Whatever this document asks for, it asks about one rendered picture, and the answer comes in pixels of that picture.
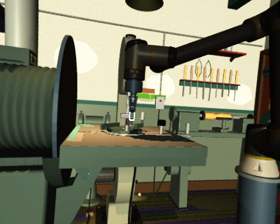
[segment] robotic arm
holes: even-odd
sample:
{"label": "robotic arm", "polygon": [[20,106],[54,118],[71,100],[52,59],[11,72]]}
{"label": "robotic arm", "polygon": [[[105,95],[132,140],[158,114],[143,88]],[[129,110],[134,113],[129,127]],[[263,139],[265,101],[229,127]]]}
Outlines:
{"label": "robotic arm", "polygon": [[267,156],[280,161],[280,136],[276,136],[280,131],[280,2],[263,13],[245,20],[240,26],[181,47],[148,45],[145,40],[127,42],[124,78],[126,79],[125,91],[130,92],[131,118],[137,106],[136,94],[142,92],[146,66],[149,66],[153,72],[161,73],[226,47],[244,41],[252,42],[267,35],[270,36],[270,76],[278,76],[278,78],[270,79],[271,123],[267,127],[269,131],[259,136],[256,134],[257,138],[253,140],[253,146],[257,150],[260,145],[263,146],[262,157],[265,151]]}

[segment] workbench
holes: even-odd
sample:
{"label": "workbench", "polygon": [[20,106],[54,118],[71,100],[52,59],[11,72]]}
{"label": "workbench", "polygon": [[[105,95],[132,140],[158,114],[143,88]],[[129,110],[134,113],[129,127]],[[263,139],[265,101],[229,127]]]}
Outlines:
{"label": "workbench", "polygon": [[[139,136],[118,136],[107,134],[100,125],[77,125],[60,146],[59,168],[75,168],[81,178],[78,182],[87,183],[79,188],[83,191],[77,194],[80,202],[86,198],[102,168],[116,168],[113,190],[107,192],[107,220],[112,219],[112,223],[128,221],[135,167],[170,166],[170,197],[177,208],[184,209],[187,207],[191,166],[206,165],[206,146],[166,130],[159,134],[158,127],[141,129],[142,135]],[[66,188],[60,190],[61,194],[66,194]],[[57,215],[65,213],[65,210],[58,210],[56,205]],[[75,217],[77,211],[67,212],[72,212]]]}

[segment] screwdriver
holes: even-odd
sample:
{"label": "screwdriver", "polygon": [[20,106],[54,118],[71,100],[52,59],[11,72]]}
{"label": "screwdriver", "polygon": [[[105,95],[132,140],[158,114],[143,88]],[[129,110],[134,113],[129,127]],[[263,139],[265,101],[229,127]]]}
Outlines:
{"label": "screwdriver", "polygon": [[197,67],[197,99],[198,99],[198,81],[199,81],[199,66]]}
{"label": "screwdriver", "polygon": [[206,67],[204,67],[204,78],[203,78],[203,95],[202,99],[204,100],[204,89],[205,89],[205,81],[206,81]]}
{"label": "screwdriver", "polygon": [[217,69],[217,83],[219,82],[220,69]]}
{"label": "screwdriver", "polygon": [[233,71],[231,70],[230,71],[230,76],[229,76],[229,90],[228,90],[228,96],[229,96],[229,94],[230,94],[230,88],[231,88],[231,80],[232,80],[232,73],[233,73]]}
{"label": "screwdriver", "polygon": [[[238,71],[236,71],[235,84],[237,84],[237,79],[238,79]],[[237,86],[235,86],[235,91],[234,91],[234,101],[235,101],[236,88],[237,88]]]}
{"label": "screwdriver", "polygon": [[226,69],[224,69],[224,75],[222,77],[222,97],[224,95],[224,83],[225,83],[225,78],[226,78]]}
{"label": "screwdriver", "polygon": [[194,68],[194,66],[191,66],[191,86],[190,86],[190,94],[191,94],[191,91],[192,91],[193,68]]}
{"label": "screwdriver", "polygon": [[185,69],[183,70],[183,88],[182,88],[182,96],[185,94],[185,76],[187,75],[187,65],[185,65]]}
{"label": "screwdriver", "polygon": [[210,100],[210,92],[212,91],[212,75],[214,74],[214,68],[212,68],[212,73],[210,74],[210,88],[209,88],[209,97],[208,101]]}

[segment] floor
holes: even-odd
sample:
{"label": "floor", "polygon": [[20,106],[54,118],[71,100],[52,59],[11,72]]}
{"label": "floor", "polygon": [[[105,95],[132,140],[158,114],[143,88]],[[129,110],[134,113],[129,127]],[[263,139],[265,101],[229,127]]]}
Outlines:
{"label": "floor", "polygon": [[[168,196],[169,192],[143,193],[134,197],[143,224],[235,224],[237,219],[236,190],[188,191],[187,211],[178,211]],[[95,224],[96,207],[90,207],[90,224]],[[88,207],[81,207],[72,224],[87,223]],[[280,206],[276,204],[276,224],[280,224]]]}

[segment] wooden baseboard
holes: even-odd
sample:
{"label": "wooden baseboard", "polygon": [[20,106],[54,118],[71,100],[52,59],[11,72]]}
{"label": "wooden baseboard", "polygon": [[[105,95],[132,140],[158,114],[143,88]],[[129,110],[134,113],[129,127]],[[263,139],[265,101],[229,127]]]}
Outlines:
{"label": "wooden baseboard", "polygon": [[[155,183],[155,191],[159,188],[161,182]],[[188,181],[188,191],[205,191],[205,190],[222,190],[236,189],[237,180],[202,180]],[[97,193],[106,195],[107,191],[112,190],[112,184],[97,184]],[[170,182],[163,182],[159,192],[170,191]],[[153,183],[138,183],[135,187],[135,193],[151,193],[153,192]]]}

